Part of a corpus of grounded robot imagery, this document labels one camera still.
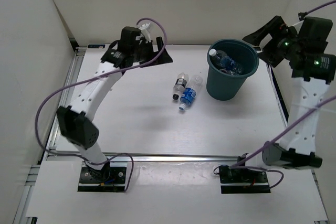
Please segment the black label plastic bottle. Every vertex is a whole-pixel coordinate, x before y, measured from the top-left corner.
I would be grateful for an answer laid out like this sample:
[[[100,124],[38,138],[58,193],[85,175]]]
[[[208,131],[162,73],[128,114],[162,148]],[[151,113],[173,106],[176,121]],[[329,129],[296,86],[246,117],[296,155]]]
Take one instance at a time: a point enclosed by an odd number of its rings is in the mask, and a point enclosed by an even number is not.
[[[180,96],[182,95],[182,93],[184,92],[187,83],[189,81],[189,76],[188,74],[185,74],[184,72],[180,73],[177,76],[175,85],[173,87],[173,95],[172,95],[172,99],[174,101],[178,101]]]

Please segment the red label plastic bottle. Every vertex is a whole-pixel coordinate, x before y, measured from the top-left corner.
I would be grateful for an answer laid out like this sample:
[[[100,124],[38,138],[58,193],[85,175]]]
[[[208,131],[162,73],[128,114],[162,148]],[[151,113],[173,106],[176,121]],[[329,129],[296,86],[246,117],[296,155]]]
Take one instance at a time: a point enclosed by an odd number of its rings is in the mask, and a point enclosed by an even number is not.
[[[232,76],[239,76],[240,73],[234,70],[227,70],[227,69],[220,69],[220,72],[228,74],[228,75],[232,75]]]

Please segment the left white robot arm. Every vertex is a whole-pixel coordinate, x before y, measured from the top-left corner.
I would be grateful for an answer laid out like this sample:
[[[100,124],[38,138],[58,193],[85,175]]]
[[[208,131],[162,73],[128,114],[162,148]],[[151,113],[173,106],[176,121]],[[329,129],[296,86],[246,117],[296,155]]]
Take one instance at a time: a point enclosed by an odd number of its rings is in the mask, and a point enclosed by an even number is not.
[[[154,51],[149,23],[124,27],[120,39],[113,42],[101,57],[94,80],[89,81],[67,107],[57,109],[61,135],[85,158],[90,175],[98,182],[108,180],[110,162],[97,143],[99,130],[93,124],[96,111],[126,68],[134,63],[144,67],[172,62],[163,47],[162,37],[157,37],[156,41],[158,50]]]

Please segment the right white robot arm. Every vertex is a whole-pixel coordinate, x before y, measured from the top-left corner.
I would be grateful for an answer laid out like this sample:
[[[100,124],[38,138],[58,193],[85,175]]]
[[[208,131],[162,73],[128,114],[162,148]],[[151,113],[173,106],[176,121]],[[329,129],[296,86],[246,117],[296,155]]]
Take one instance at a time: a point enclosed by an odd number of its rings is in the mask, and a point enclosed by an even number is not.
[[[287,60],[292,70],[293,90],[286,129],[238,162],[236,177],[242,182],[254,177],[253,166],[315,169],[322,165],[315,141],[319,110],[328,103],[324,96],[335,76],[335,55],[324,52],[333,22],[304,17],[300,25],[300,28],[288,26],[282,17],[275,16],[243,38],[258,46],[267,35],[271,36],[258,57],[272,67]]]

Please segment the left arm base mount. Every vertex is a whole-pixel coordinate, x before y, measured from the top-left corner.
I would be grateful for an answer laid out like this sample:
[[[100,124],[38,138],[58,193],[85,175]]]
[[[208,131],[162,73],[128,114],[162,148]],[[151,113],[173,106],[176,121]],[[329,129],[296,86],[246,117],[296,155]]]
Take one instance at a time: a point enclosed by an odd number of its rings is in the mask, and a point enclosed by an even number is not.
[[[82,164],[77,191],[87,193],[123,193],[127,185],[126,174],[126,163],[110,164],[110,169],[103,178],[98,175],[92,175],[90,168]]]

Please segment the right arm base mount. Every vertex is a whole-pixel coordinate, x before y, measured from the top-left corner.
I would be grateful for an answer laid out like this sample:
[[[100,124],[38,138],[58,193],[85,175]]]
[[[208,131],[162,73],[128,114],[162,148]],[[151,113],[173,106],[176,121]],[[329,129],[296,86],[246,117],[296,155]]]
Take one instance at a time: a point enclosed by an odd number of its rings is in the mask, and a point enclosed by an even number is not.
[[[267,194],[270,184],[266,172],[253,169],[231,169],[228,165],[213,170],[219,176],[221,194]]]

